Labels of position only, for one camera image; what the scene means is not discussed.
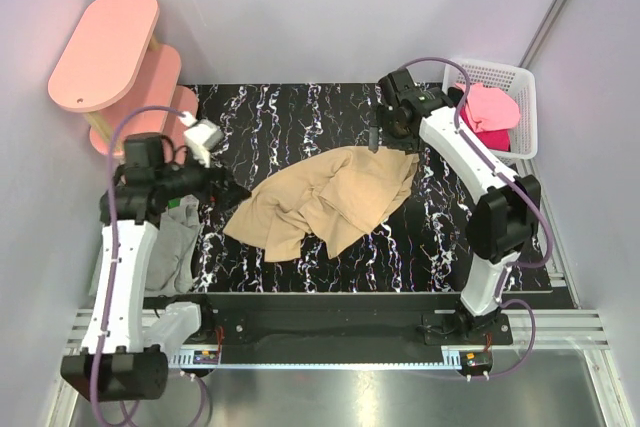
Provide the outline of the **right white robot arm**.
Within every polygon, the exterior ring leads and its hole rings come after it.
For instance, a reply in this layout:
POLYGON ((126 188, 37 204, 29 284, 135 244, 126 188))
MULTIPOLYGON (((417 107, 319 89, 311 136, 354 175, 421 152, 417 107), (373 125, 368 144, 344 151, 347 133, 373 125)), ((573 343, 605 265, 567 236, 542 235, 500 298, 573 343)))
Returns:
POLYGON ((435 332, 476 343, 496 322, 506 280, 537 234, 540 183, 532 175, 519 176, 477 139, 461 118, 462 101, 439 88, 421 89, 406 68, 382 77, 378 87, 382 100, 371 115, 370 150, 415 153, 429 146, 471 195, 474 209, 465 227, 469 276, 454 312, 435 332))

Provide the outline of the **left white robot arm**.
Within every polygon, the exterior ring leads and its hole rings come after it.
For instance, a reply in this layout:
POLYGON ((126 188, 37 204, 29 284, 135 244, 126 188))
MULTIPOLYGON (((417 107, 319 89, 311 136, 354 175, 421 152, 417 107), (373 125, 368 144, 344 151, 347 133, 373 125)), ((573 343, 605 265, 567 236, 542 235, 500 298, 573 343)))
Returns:
POLYGON ((212 152, 224 138, 216 126, 187 129, 183 164, 165 158, 158 133, 128 136, 119 165, 100 200, 104 252, 96 299, 80 351, 67 355, 60 373, 93 403, 155 400, 166 388, 169 362, 185 341, 208 341, 216 319, 193 302, 174 302, 149 328, 142 322, 145 282, 170 201, 194 196, 227 210, 249 191, 212 152))

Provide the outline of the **beige t shirt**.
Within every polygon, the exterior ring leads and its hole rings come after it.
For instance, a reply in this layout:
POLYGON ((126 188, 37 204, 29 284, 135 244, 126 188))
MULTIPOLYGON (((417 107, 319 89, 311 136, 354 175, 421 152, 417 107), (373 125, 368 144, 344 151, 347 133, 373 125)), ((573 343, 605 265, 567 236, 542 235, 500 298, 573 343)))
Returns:
POLYGON ((300 258, 308 235, 335 258, 409 198, 418 162, 417 154, 386 147, 348 146, 312 156, 255 187, 223 233, 262 249, 271 263, 300 258))

